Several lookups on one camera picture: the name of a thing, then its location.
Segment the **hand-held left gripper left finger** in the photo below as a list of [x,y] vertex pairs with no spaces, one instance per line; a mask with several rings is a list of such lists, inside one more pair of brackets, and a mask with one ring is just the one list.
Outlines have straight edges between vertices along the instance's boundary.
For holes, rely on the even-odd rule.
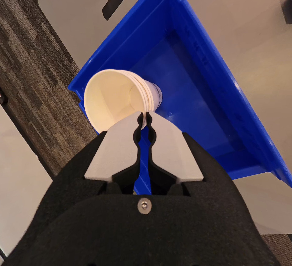
[[117,183],[130,191],[140,174],[143,113],[134,112],[111,126],[97,149],[84,177],[87,180]]

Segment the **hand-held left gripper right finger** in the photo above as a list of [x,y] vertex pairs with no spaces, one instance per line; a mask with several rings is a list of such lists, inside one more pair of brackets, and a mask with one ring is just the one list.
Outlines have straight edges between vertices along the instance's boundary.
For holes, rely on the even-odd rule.
[[202,181],[203,174],[183,132],[153,111],[147,112],[146,120],[151,193],[167,194],[175,184]]

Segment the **black table edge clip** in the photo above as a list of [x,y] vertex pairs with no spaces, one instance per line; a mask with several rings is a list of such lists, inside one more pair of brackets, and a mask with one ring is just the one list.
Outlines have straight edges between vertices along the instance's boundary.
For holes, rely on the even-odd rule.
[[292,0],[279,0],[286,24],[292,24]]

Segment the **blue plastic bin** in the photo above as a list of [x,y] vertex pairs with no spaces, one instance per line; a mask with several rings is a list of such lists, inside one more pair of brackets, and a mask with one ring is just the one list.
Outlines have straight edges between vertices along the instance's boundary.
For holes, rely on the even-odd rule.
[[138,0],[68,86],[84,107],[90,78],[132,71],[157,84],[156,112],[188,133],[231,179],[272,173],[291,187],[285,162],[187,0]]

